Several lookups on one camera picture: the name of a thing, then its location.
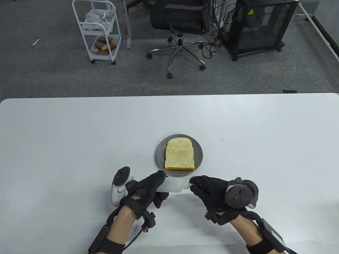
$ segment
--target gray carpet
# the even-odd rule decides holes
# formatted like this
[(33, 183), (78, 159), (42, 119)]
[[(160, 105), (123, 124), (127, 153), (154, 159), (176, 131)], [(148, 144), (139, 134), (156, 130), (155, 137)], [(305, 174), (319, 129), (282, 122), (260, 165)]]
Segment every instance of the gray carpet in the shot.
[[(315, 29), (295, 16), (283, 41), (282, 52), (271, 51), (233, 62), (225, 48), (206, 59), (206, 70), (182, 52), (166, 70), (174, 51), (146, 58), (147, 50), (168, 45), (167, 31), (155, 30), (149, 11), (130, 10), (132, 48), (125, 48), (126, 27), (122, 2), (117, 6), (123, 45), (117, 65), (90, 64), (71, 7), (71, 0), (0, 1), (0, 101), (6, 98), (144, 96), (177, 94), (339, 92), (339, 64)], [(80, 16), (89, 10), (79, 7)], [(31, 44), (40, 42), (31, 48)], [(186, 42), (200, 36), (187, 36)], [(201, 57), (197, 46), (192, 51)]]

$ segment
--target table surface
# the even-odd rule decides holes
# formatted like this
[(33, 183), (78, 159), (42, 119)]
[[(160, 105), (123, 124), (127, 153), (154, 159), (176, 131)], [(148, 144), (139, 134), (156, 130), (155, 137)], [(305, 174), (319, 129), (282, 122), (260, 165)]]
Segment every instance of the table surface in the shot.
[[(254, 211), (288, 247), (337, 253), (338, 129), (336, 94), (5, 100), (0, 253), (86, 253), (114, 209), (117, 169), (130, 166), (136, 180), (155, 172), (157, 145), (175, 133), (203, 149), (190, 176), (254, 181)], [(149, 210), (157, 225), (125, 253), (247, 253), (231, 225), (204, 218), (203, 203), (189, 190)]]

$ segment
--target toast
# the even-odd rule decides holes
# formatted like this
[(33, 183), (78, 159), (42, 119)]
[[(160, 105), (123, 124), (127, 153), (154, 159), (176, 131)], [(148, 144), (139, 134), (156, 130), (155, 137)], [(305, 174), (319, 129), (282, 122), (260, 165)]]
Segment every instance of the toast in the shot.
[(165, 170), (195, 170), (192, 141), (175, 137), (167, 142)]

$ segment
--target hand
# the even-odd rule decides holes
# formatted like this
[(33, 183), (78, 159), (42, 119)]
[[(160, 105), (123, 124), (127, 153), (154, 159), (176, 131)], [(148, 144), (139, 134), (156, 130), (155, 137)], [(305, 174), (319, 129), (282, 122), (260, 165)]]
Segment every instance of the hand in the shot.
[(223, 224), (236, 219), (241, 212), (246, 211), (246, 208), (232, 208), (226, 203), (226, 190), (233, 181), (203, 175), (192, 177), (190, 183), (193, 184), (190, 187), (191, 191), (203, 201), (207, 210), (218, 212), (223, 217)]
[[(121, 199), (120, 203), (128, 205), (136, 214), (137, 219), (153, 202), (156, 208), (160, 208), (162, 201), (167, 199), (168, 193), (156, 192), (157, 188), (164, 182), (166, 173), (162, 170), (151, 174), (140, 182), (136, 182), (130, 189), (128, 195)], [(130, 203), (131, 196), (140, 196), (135, 202)]]

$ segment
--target marker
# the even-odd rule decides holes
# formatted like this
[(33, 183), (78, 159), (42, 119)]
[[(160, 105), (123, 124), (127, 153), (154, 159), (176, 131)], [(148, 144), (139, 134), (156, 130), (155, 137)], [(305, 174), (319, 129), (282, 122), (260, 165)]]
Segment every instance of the marker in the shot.
[(31, 47), (34, 47), (34, 46), (35, 46), (35, 44), (37, 44), (37, 43), (38, 43), (38, 41), (40, 41), (40, 39), (37, 39), (37, 41), (36, 41), (36, 42), (34, 42), (34, 43), (32, 44), (32, 46), (31, 46)]

